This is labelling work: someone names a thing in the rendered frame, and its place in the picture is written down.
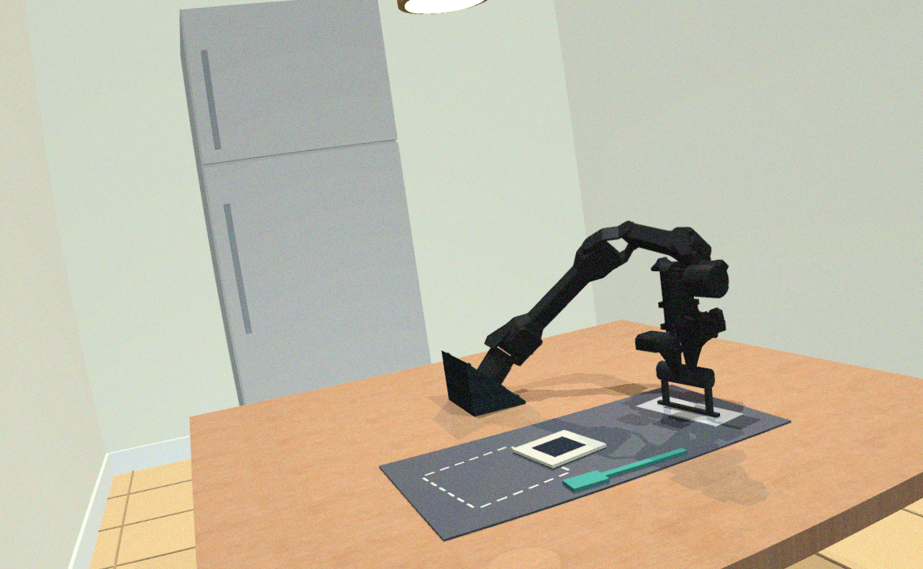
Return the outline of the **cream square tile with dark square mark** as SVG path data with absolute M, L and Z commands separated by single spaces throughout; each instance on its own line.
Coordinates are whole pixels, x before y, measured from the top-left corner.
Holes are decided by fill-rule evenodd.
M 606 443 L 598 442 L 596 439 L 576 435 L 569 430 L 559 430 L 553 435 L 541 437 L 512 450 L 519 456 L 553 469 L 605 448 Z

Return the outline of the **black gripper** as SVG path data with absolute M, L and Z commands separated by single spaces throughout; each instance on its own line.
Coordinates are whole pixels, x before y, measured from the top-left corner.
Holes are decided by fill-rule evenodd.
M 663 298 L 663 296 L 661 297 Z M 685 308 L 685 312 L 694 312 L 694 305 L 700 305 L 699 300 L 694 296 L 680 296 L 680 298 L 663 298 L 659 307 L 663 307 L 665 323 L 661 324 L 661 329 L 666 332 L 648 331 L 638 334 L 635 339 L 636 350 L 640 352 L 659 352 L 661 357 L 666 360 L 669 370 L 673 372 L 676 379 L 682 379 L 682 353 L 685 364 L 697 365 L 699 363 L 699 354 L 703 350 L 705 342 L 696 340 L 685 333 L 684 336 L 677 336 L 675 331 L 675 321 L 677 312 Z

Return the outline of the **teal flat spatula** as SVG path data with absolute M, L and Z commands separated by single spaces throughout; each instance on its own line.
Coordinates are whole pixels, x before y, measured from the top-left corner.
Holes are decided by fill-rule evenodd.
M 687 454 L 685 449 L 677 449 L 668 451 L 666 454 L 661 454 L 661 456 L 656 456 L 648 458 L 648 460 L 642 460 L 639 462 L 632 462 L 631 464 L 624 465 L 623 467 L 618 467 L 615 469 L 609 469 L 608 471 L 598 472 L 596 471 L 583 474 L 580 476 L 567 478 L 563 480 L 563 484 L 567 486 L 574 493 L 586 490 L 588 488 L 596 487 L 600 484 L 609 482 L 609 478 L 616 477 L 619 475 L 627 474 L 633 469 L 641 469 L 642 467 L 648 467 L 648 465 L 657 464 L 657 462 L 663 462 L 667 460 L 672 460 L 672 458 L 677 458 L 679 456 L 684 456 Z

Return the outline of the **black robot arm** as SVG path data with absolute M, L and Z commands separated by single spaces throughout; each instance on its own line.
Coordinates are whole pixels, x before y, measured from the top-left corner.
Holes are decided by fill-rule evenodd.
M 627 242 L 627 248 L 621 252 L 607 242 L 620 239 Z M 542 296 L 533 309 L 510 319 L 489 334 L 484 345 L 491 348 L 477 370 L 502 385 L 512 365 L 521 367 L 542 346 L 542 331 L 556 315 L 589 282 L 601 280 L 627 263 L 629 256 L 638 248 L 666 254 L 677 260 L 669 262 L 667 257 L 661 257 L 652 265 L 652 271 L 660 271 L 663 298 L 702 296 L 718 299 L 728 294 L 729 264 L 724 260 L 712 262 L 710 243 L 694 229 L 664 230 L 627 220 L 620 226 L 600 229 L 588 236 L 576 251 L 572 269 L 553 285 L 547 295 Z M 724 312 L 719 307 L 712 307 L 710 312 L 700 312 L 699 305 L 694 305 L 694 312 L 690 313 L 685 312 L 685 308 L 679 308 L 675 331 L 677 336 L 686 333 L 705 342 L 718 337 L 718 329 L 725 326 L 724 321 Z

